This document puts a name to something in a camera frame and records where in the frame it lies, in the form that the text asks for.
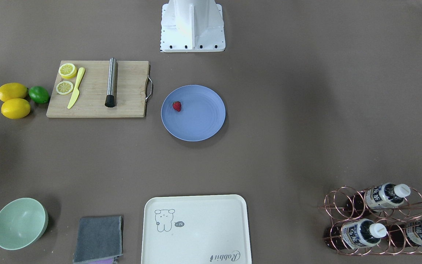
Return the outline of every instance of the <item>bottle label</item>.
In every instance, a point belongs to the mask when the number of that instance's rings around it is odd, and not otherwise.
[[[364,221],[370,220],[362,219],[355,222],[348,222],[341,228],[341,237],[351,249],[369,248],[376,245],[367,242],[360,234],[360,225]]]
[[[377,187],[370,188],[366,191],[364,200],[366,205],[377,212],[382,211],[382,209],[395,208],[400,204],[391,202],[385,195],[385,186],[390,183],[385,183]]]
[[[415,244],[422,246],[422,220],[408,223],[406,228],[409,239]]]

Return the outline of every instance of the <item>green bowl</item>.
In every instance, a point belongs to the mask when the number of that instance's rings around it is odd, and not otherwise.
[[[0,247],[17,250],[37,241],[47,229],[48,213],[36,199],[20,198],[0,211]]]

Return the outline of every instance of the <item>white plastic mount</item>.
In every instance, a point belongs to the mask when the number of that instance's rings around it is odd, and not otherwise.
[[[161,52],[224,51],[222,6],[214,0],[170,0],[162,6]]]

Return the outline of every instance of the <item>lime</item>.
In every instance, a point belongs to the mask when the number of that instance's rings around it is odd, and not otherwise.
[[[56,85],[56,92],[60,95],[67,95],[72,92],[74,85],[70,81],[63,81]]]
[[[0,87],[0,100],[3,102],[13,98],[25,98],[26,96],[27,87],[17,82],[11,82]]]
[[[60,66],[58,69],[58,73],[63,77],[64,79],[71,79],[72,77],[75,77],[77,74],[76,66],[72,63],[65,63]]]
[[[34,86],[29,89],[30,98],[39,104],[44,104],[50,100],[50,95],[47,90],[41,86]]]
[[[19,119],[30,113],[30,104],[25,99],[13,98],[3,103],[1,113],[10,119]]]

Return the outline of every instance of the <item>red strawberry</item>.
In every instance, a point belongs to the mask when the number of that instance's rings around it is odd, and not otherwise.
[[[180,112],[180,110],[181,110],[181,103],[180,103],[180,101],[175,101],[173,104],[172,104],[172,107],[177,111],[177,112]]]

